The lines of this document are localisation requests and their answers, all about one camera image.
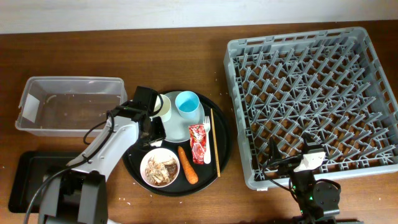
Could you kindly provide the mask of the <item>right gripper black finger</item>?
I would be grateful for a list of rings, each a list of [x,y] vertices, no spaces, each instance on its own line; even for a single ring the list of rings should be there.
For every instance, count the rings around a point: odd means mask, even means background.
[[[277,143],[273,137],[269,138],[269,150],[270,150],[269,159],[271,162],[275,162],[282,158],[279,149],[277,147]]]
[[[303,152],[321,152],[323,146],[316,142],[308,133],[303,133],[304,147]]]

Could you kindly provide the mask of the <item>cream white cup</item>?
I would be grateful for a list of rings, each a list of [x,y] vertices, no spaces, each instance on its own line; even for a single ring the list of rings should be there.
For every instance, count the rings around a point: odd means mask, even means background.
[[[163,94],[158,96],[154,110],[155,115],[153,115],[153,118],[160,117],[163,123],[167,122],[172,115],[170,99]]]

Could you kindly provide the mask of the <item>light blue plastic cup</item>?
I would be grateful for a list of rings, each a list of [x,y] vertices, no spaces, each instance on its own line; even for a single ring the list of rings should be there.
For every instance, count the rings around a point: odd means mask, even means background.
[[[192,91],[182,91],[175,99],[175,105],[182,118],[193,119],[199,108],[199,97]]]

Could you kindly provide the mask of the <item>red snack wrapper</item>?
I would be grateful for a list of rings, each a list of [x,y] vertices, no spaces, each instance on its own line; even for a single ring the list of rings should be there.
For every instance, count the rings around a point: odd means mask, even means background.
[[[206,152],[206,131],[203,124],[188,127],[190,133],[190,147],[192,149],[193,163],[204,164]]]

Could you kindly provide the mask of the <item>pink white bowl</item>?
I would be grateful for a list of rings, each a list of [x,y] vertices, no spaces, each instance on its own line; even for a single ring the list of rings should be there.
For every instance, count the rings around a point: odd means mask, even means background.
[[[177,179],[179,172],[179,159],[170,149],[153,149],[141,160],[141,177],[151,187],[162,188],[170,185]]]

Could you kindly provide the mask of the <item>orange carrot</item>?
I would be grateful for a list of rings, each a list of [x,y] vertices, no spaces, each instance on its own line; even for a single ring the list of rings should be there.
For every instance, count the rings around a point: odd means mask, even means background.
[[[194,171],[193,167],[190,165],[190,162],[187,159],[186,153],[185,153],[183,147],[181,147],[181,146],[178,147],[178,156],[179,156],[181,165],[183,167],[183,171],[184,171],[187,181],[192,185],[196,184],[198,182],[198,176],[197,176],[196,172]]]

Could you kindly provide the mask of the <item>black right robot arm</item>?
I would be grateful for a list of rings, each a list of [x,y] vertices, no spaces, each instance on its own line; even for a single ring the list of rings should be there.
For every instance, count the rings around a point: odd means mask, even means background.
[[[288,186],[271,180],[276,186],[288,191],[298,203],[301,215],[293,217],[293,223],[339,224],[339,202],[341,185],[328,179],[316,179],[313,171],[319,168],[326,158],[327,150],[307,133],[302,134],[302,152],[295,156],[282,157],[274,138],[269,138],[270,156],[262,167],[265,179],[266,170],[277,169],[277,174],[289,177]]]

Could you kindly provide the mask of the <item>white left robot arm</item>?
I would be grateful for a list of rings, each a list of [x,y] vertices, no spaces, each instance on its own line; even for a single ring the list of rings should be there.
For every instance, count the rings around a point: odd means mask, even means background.
[[[99,135],[64,167],[42,182],[26,210],[28,223],[41,197],[39,223],[109,223],[106,181],[119,160],[134,145],[161,144],[164,125],[155,104],[157,91],[138,86],[134,98],[106,112]]]

